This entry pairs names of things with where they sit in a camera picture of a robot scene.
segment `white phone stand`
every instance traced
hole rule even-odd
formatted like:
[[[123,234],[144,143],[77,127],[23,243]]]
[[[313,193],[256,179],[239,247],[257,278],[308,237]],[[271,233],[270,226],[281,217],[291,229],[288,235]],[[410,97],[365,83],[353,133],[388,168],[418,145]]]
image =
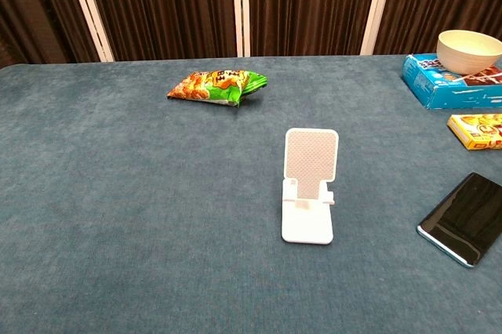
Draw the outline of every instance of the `white phone stand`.
[[[282,182],[282,238],[327,245],[333,240],[328,182],[335,180],[338,134],[293,128],[286,133]]]

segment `brown curtain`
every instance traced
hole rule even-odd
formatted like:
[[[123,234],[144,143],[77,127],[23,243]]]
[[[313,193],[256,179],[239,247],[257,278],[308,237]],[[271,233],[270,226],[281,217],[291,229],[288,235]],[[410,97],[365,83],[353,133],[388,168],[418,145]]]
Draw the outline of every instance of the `brown curtain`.
[[[371,0],[249,0],[251,54],[359,54]]]
[[[375,54],[434,52],[438,35],[464,29],[502,38],[502,0],[387,0]]]
[[[0,67],[98,61],[78,0],[0,0]]]
[[[116,60],[236,56],[234,0],[96,0]]]

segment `white bowl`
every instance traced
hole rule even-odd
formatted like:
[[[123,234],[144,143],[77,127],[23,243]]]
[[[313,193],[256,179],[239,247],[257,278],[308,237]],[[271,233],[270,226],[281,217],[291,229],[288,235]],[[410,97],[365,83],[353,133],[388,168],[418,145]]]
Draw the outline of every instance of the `white bowl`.
[[[442,66],[453,73],[476,74],[502,56],[502,42],[479,32],[450,30],[439,34],[437,52]]]

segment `snack bag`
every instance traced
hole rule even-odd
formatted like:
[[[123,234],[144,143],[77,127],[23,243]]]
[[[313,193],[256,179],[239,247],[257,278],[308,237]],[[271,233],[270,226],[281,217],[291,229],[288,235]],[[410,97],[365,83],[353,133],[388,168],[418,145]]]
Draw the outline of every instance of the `snack bag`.
[[[169,91],[167,98],[176,97],[238,106],[246,95],[266,85],[267,77],[254,71],[196,71]]]
[[[468,150],[502,149],[502,114],[453,114],[447,125]]]

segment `black smartphone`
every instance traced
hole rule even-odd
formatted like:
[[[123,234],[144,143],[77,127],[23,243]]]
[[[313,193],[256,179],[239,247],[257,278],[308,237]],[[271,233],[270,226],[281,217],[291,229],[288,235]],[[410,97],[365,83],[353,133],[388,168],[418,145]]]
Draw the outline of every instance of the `black smartphone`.
[[[474,267],[502,232],[502,187],[471,173],[417,231],[466,267]]]

